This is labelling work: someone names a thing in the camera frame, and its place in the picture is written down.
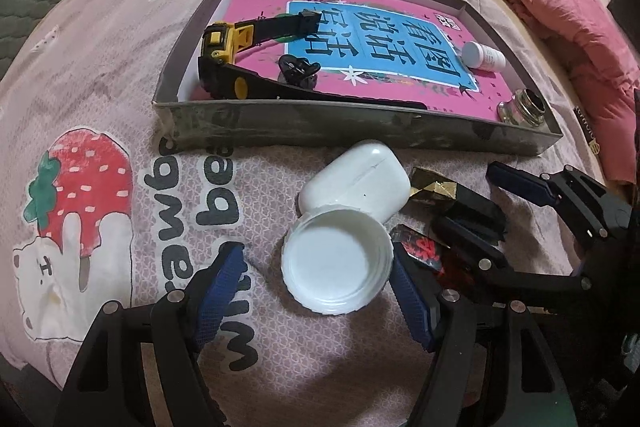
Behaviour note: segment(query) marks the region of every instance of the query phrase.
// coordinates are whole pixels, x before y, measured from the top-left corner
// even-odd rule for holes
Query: blanket
[[[0,351],[62,387],[103,302],[155,302],[240,241],[246,272],[198,361],[228,424],[398,426],[431,357],[389,286],[330,317],[297,304],[280,273],[297,193],[342,150],[180,151],[159,132],[158,76],[201,1],[62,0],[0,82]],[[484,173],[500,160],[533,174],[571,164],[601,179],[594,156],[510,17],[493,0],[465,1],[518,55],[564,137],[536,158],[395,153],[407,172],[433,169],[496,201],[510,216],[504,249],[516,269],[568,274],[578,259],[556,213],[490,187]],[[400,222],[426,231],[428,214],[408,205],[386,226]]]
[[[634,88],[640,70],[599,0],[507,0],[567,68],[612,181],[635,183]]]

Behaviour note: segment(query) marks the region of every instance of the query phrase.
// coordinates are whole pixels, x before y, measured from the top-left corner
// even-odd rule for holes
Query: silver bolt
[[[509,306],[516,313],[524,313],[527,310],[527,307],[524,305],[522,301],[511,301]]]
[[[119,307],[120,305],[116,301],[109,301],[107,302],[107,304],[105,304],[102,307],[102,311],[105,312],[107,315],[111,315],[112,313],[115,313],[116,311],[118,311]]]
[[[481,269],[482,271],[487,271],[491,268],[491,260],[485,258],[485,259],[481,259],[480,261],[478,261],[478,267],[479,269]]]
[[[442,290],[442,298],[447,302],[457,302],[460,299],[460,294],[452,289],[444,289]]]
[[[166,296],[169,302],[180,302],[184,299],[184,292],[182,290],[171,290],[169,295]]]

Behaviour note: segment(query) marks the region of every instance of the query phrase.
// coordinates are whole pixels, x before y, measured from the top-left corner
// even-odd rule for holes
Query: white plastic container
[[[460,59],[466,67],[476,70],[499,72],[507,67],[507,60],[502,52],[478,42],[465,42]]]
[[[411,183],[383,143],[365,140],[322,169],[298,196],[303,214],[326,204],[352,206],[384,223],[409,199]]]
[[[312,311],[356,311],[385,286],[393,263],[382,225],[409,199],[411,183],[383,143],[357,143],[318,172],[298,196],[303,216],[282,246],[289,293]]]
[[[294,299],[324,315],[369,304],[391,272],[385,227],[357,208],[327,205],[304,214],[282,246],[282,277]]]

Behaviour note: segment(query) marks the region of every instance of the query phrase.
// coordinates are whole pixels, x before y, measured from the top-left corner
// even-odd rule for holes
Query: bed
[[[411,340],[388,285],[366,308],[325,317],[300,307],[280,276],[296,195],[341,151],[213,144],[181,152],[162,134],[150,100],[200,1],[62,0],[0,82],[0,153],[9,166],[0,202],[0,351],[62,387],[96,307],[110,298],[155,302],[184,287],[225,241],[241,241],[248,263],[235,297],[241,304],[199,360],[230,425],[399,426],[431,360]],[[568,274],[579,259],[558,216],[490,188],[484,172],[492,160],[533,174],[571,164],[602,181],[572,111],[577,97],[502,0],[465,1],[527,67],[564,137],[535,158],[395,152],[408,172],[439,171],[498,203],[510,216],[505,252],[514,268]],[[200,225],[196,216],[217,187],[206,173],[212,163],[230,173],[218,185],[236,212],[226,223]],[[167,207],[180,225],[167,226]],[[424,230],[427,220],[406,207],[386,225]],[[156,422],[169,425],[148,351],[145,368]]]

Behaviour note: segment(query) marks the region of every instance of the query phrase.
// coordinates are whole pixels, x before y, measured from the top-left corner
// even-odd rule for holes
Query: pink bedsheet
[[[609,180],[635,182],[638,64],[599,0],[507,0],[569,72]]]

